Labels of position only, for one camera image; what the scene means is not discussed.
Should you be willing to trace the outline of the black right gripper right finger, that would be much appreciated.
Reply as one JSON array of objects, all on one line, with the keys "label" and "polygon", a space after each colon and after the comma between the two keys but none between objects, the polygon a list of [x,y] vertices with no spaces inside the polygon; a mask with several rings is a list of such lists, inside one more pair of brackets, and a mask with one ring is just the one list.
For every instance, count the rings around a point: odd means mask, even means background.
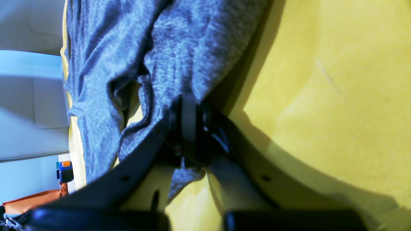
[{"label": "black right gripper right finger", "polygon": [[221,112],[201,104],[201,158],[228,231],[409,231],[410,210],[297,161],[297,179],[271,163]]}]

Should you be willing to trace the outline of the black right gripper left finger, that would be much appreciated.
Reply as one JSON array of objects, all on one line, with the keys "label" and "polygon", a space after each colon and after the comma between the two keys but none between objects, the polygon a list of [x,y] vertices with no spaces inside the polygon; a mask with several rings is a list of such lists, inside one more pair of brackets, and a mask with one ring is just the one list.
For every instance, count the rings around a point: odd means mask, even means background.
[{"label": "black right gripper left finger", "polygon": [[24,231],[170,231],[171,178],[196,157],[199,105],[177,96],[145,139],[115,168],[82,189],[28,212]]}]

